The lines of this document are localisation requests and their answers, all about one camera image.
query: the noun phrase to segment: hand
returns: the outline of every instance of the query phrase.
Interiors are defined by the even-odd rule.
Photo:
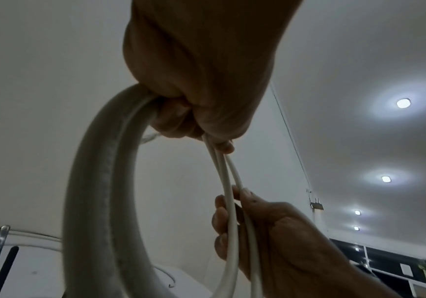
[[[300,297],[399,297],[382,284],[355,269],[346,257],[311,223],[288,203],[269,203],[247,189],[233,187],[239,222],[239,268],[250,276],[249,248],[244,213],[253,220],[267,298]],[[228,212],[224,196],[215,200],[212,225],[219,234],[214,247],[226,260]]]
[[[215,148],[245,133],[275,49],[301,0],[133,0],[123,54],[134,77],[166,97],[152,126],[207,133]]]

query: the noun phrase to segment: white cable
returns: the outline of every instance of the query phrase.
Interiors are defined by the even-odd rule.
[[[63,226],[64,275],[69,298],[175,298],[155,275],[141,240],[134,200],[134,166],[143,132],[156,116],[158,96],[141,85],[116,95],[96,116],[79,146],[66,192]],[[228,163],[205,144],[225,193],[228,257],[212,298],[231,298],[239,263],[239,237]],[[251,262],[251,297],[262,298],[254,226],[245,216]]]

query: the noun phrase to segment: recessed light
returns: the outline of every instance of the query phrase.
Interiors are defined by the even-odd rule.
[[[407,108],[411,105],[411,101],[409,100],[409,98],[403,98],[398,100],[396,102],[396,105],[398,106],[398,108]]]

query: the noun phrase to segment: ceiling light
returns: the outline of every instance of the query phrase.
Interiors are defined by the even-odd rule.
[[[398,108],[407,108],[411,105],[411,101],[409,100],[409,98],[403,98],[398,100],[396,102],[396,105],[398,106]]]

